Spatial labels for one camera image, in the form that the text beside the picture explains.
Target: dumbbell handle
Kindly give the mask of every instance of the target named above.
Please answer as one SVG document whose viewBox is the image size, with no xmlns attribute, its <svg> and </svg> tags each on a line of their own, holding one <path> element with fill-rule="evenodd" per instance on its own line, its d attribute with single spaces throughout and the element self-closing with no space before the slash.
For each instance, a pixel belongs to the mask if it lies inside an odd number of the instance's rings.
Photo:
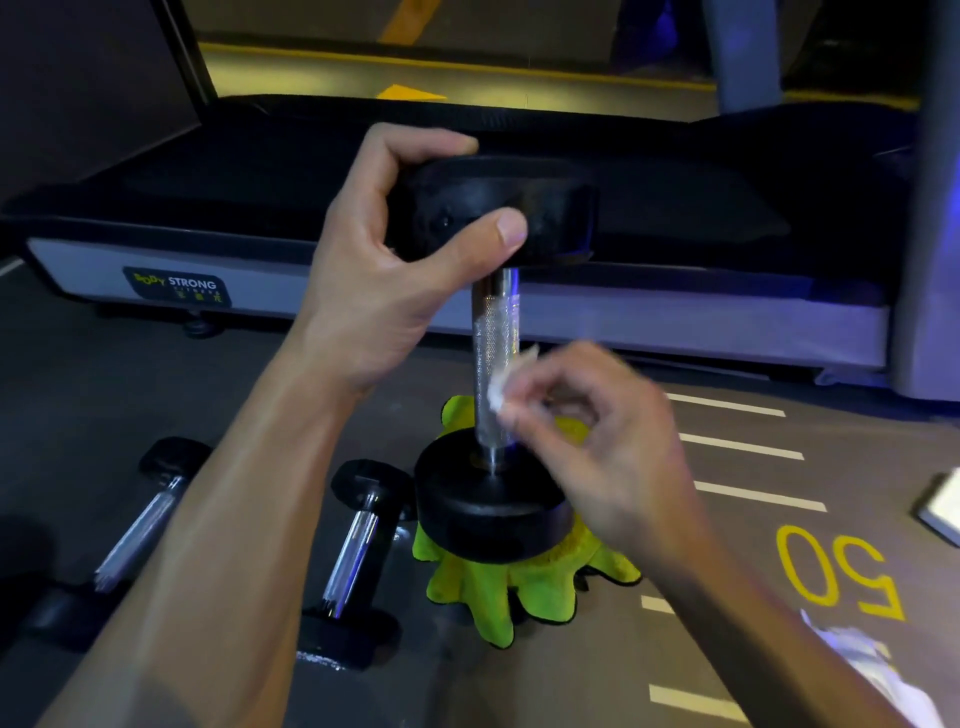
<svg viewBox="0 0 960 728">
<path fill-rule="evenodd" d="M 174 475 L 167 487 L 157 493 L 140 513 L 127 533 L 107 554 L 104 562 L 93 573 L 93 585 L 97 592 L 111 592 L 129 573 L 145 548 L 156 542 L 156 536 L 163 530 L 174 508 L 180 501 L 180 494 L 189 481 L 183 475 Z"/>
<path fill-rule="evenodd" d="M 367 551 L 376 535 L 376 528 L 380 524 L 380 519 L 370 510 L 372 506 L 373 503 L 368 499 L 367 507 L 362 511 L 357 511 L 356 515 L 353 516 L 350 531 L 344 539 L 344 544 L 340 547 L 337 563 L 333 567 L 330 578 L 327 579 L 321 609 L 328 617 L 339 619 L 344 613 L 344 608 L 350 599 L 350 593 L 353 591 L 357 577 L 363 567 L 364 558 L 367 556 Z"/>
<path fill-rule="evenodd" d="M 501 268 L 475 282 L 471 292 L 474 432 L 484 465 L 492 473 L 514 443 L 490 407 L 488 390 L 493 373 L 502 371 L 519 352 L 519 280 L 516 268 Z"/>
</svg>

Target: forearm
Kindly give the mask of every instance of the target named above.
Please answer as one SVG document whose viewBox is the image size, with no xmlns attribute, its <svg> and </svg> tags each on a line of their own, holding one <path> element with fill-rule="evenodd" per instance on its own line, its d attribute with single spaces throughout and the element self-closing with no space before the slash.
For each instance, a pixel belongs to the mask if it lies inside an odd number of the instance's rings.
<svg viewBox="0 0 960 728">
<path fill-rule="evenodd" d="M 909 727 L 705 522 L 673 544 L 647 572 L 754 726 Z"/>
<path fill-rule="evenodd" d="M 324 477 L 352 406 L 295 357 L 271 363 L 41 725 L 240 725 L 254 711 L 280 724 Z"/>
</svg>

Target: yellow number 50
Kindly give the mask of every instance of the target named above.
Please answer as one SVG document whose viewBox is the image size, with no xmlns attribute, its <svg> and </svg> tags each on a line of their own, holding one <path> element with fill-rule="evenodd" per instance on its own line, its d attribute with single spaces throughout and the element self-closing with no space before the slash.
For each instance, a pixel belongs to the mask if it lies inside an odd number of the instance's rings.
<svg viewBox="0 0 960 728">
<path fill-rule="evenodd" d="M 804 585 L 804 582 L 801 581 L 800 576 L 797 575 L 797 569 L 793 565 L 793 559 L 790 557 L 790 548 L 787 543 L 791 535 L 800 536 L 807 541 L 813 549 L 813 553 L 817 557 L 820 569 L 824 573 L 824 580 L 827 584 L 823 594 L 818 595 L 810 591 Z M 904 621 L 906 617 L 903 615 L 903 608 L 900 606 L 900 597 L 897 594 L 897 587 L 894 584 L 893 578 L 882 574 L 875 579 L 870 579 L 855 571 L 850 565 L 850 562 L 847 561 L 846 549 L 848 546 L 862 548 L 874 561 L 882 563 L 884 559 L 879 551 L 863 539 L 858 539 L 854 536 L 837 536 L 833 540 L 833 558 L 839 565 L 840 570 L 857 584 L 861 584 L 869 589 L 877 589 L 886 594 L 886 604 L 858 601 L 857 606 L 860 608 L 860 611 L 876 617 L 886 617 L 888 619 Z M 790 580 L 790 583 L 793 584 L 793 588 L 796 589 L 804 599 L 824 607 L 832 607 L 837 603 L 840 599 L 840 587 L 837 584 L 836 572 L 833 570 L 833 565 L 830 563 L 827 553 L 823 547 L 820 546 L 820 542 L 808 531 L 796 525 L 781 526 L 780 530 L 777 531 L 777 551 L 780 554 L 780 562 L 783 564 L 786 577 Z"/>
</svg>

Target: left hand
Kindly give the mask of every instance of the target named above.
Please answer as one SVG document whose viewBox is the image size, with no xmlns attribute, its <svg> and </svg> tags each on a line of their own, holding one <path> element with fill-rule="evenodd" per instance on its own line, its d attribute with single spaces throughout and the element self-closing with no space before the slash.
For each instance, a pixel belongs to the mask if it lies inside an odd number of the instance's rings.
<svg viewBox="0 0 960 728">
<path fill-rule="evenodd" d="M 374 125 L 326 212 L 307 292 L 284 348 L 316 363 L 336 387 L 363 394 L 417 345 L 453 293 L 526 240 L 518 210 L 495 210 L 430 257 L 405 263 L 384 244 L 387 193 L 401 164 L 469 155 L 476 139 L 442 129 Z"/>
</svg>

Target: hand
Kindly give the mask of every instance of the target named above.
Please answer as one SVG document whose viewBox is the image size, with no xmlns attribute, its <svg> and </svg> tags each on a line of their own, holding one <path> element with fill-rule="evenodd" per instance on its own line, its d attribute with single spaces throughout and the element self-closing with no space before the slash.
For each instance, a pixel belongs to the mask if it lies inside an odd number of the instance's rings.
<svg viewBox="0 0 960 728">
<path fill-rule="evenodd" d="M 405 263 L 384 244 L 387 193 L 401 164 L 473 154 L 476 139 L 376 124 L 326 212 L 303 304 L 285 344 L 321 363 L 336 387 L 362 394 L 398 365 L 457 290 L 491 273 L 526 240 L 505 207 L 476 220 L 428 258 Z"/>
<path fill-rule="evenodd" d="M 537 454 L 589 529 L 641 562 L 678 557 L 679 537 L 704 529 L 669 400 L 612 353 L 588 342 L 511 374 L 500 422 Z M 554 415 L 592 426 L 582 445 Z"/>
</svg>

